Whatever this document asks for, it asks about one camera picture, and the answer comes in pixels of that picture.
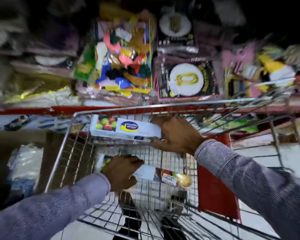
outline finger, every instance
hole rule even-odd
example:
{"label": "finger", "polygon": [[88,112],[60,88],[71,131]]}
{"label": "finger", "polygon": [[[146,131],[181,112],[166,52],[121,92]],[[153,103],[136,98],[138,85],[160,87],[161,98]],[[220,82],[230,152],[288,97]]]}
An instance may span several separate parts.
{"label": "finger", "polygon": [[129,157],[128,159],[129,159],[129,161],[132,162],[132,163],[135,162],[135,161],[137,161],[137,160],[139,160],[139,158],[138,158],[137,156],[131,156],[131,157]]}
{"label": "finger", "polygon": [[133,162],[133,163],[132,163],[133,169],[134,169],[133,172],[136,172],[136,170],[137,170],[138,168],[140,168],[142,165],[144,165],[144,163],[145,163],[145,162],[144,162],[143,160],[141,160],[141,159],[139,159],[139,160]]}
{"label": "finger", "polygon": [[168,121],[170,119],[170,117],[168,116],[153,116],[152,119],[151,119],[151,123],[152,124],[156,124],[156,125],[159,125],[160,127],[164,124],[164,122]]}
{"label": "finger", "polygon": [[151,142],[151,146],[162,151],[167,151],[169,148],[169,144],[167,140],[159,140],[156,137],[153,138]]}
{"label": "finger", "polygon": [[131,176],[130,179],[127,181],[127,183],[124,184],[124,189],[127,190],[131,188],[132,186],[137,184],[137,179],[135,176]]}

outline shopping cart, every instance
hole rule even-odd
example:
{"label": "shopping cart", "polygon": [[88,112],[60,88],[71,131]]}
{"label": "shopping cart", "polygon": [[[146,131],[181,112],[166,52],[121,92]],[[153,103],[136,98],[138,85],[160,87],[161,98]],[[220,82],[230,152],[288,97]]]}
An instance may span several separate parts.
{"label": "shopping cart", "polygon": [[[93,173],[99,154],[132,154],[143,159],[146,164],[189,175],[192,185],[181,189],[143,179],[130,190],[136,207],[132,209],[125,206],[129,212],[138,212],[139,217],[130,213],[124,215],[118,197],[111,193],[101,204],[88,210],[79,219],[80,222],[126,239],[133,238],[130,234],[118,232],[121,228],[126,229],[128,233],[136,232],[140,239],[169,239],[166,234],[171,233],[180,239],[252,239],[255,236],[279,239],[274,232],[269,234],[246,226],[241,221],[238,201],[234,195],[209,172],[199,168],[192,156],[163,152],[145,143],[94,137],[88,132],[73,129],[76,117],[82,115],[98,114],[147,122],[152,115],[183,116],[204,137],[216,138],[232,149],[272,147],[275,150],[274,154],[260,155],[256,158],[276,157],[278,163],[273,169],[293,173],[293,169],[285,167],[283,163],[276,130],[278,125],[291,124],[300,148],[300,132],[297,126],[300,106],[293,106],[287,99],[294,92],[295,88],[290,86],[281,92],[265,94],[260,98],[160,104],[75,113],[72,117],[73,126],[70,126],[65,134],[45,191],[74,184],[85,175]],[[255,120],[256,114],[262,114],[262,117]],[[249,122],[238,123],[233,127],[235,121],[243,119]],[[260,128],[258,132],[251,133],[245,130],[256,126]],[[261,140],[258,145],[249,144],[264,135],[268,135],[267,140]],[[243,143],[245,141],[249,142],[248,146]],[[129,217],[138,221],[137,229],[129,224],[125,225],[125,219]],[[164,234],[163,224],[166,219],[177,223],[168,224],[169,226],[166,224],[165,227],[170,228],[170,231]]]}

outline pink package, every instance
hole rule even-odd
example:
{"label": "pink package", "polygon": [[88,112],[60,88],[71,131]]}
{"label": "pink package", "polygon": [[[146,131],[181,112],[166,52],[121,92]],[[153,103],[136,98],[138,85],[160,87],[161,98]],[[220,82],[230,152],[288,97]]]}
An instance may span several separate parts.
{"label": "pink package", "polygon": [[237,50],[236,54],[233,54],[229,50],[222,51],[222,68],[228,68],[232,62],[248,62],[251,63],[254,60],[255,43],[248,44],[245,48]]}

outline apple image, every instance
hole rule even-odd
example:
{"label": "apple image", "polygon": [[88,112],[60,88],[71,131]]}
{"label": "apple image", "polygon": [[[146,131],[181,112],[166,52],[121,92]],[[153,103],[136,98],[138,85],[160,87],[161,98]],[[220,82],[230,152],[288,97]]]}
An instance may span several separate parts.
{"label": "apple image", "polygon": [[111,126],[112,126],[112,128],[116,128],[116,127],[117,127],[117,122],[116,122],[116,121],[113,121],[113,122],[111,123]]}
{"label": "apple image", "polygon": [[109,121],[109,124],[111,124],[112,122],[114,122],[116,119],[115,118],[109,118],[108,121]]}
{"label": "apple image", "polygon": [[107,118],[104,118],[104,119],[101,120],[100,123],[101,123],[102,125],[105,125],[105,124],[109,124],[109,121],[108,121]]}
{"label": "apple image", "polygon": [[103,125],[102,124],[96,124],[96,129],[97,130],[102,130],[102,128],[103,128]]}
{"label": "apple image", "polygon": [[104,124],[104,125],[103,125],[103,129],[104,129],[105,131],[110,131],[110,130],[112,130],[112,126],[111,126],[110,124]]}

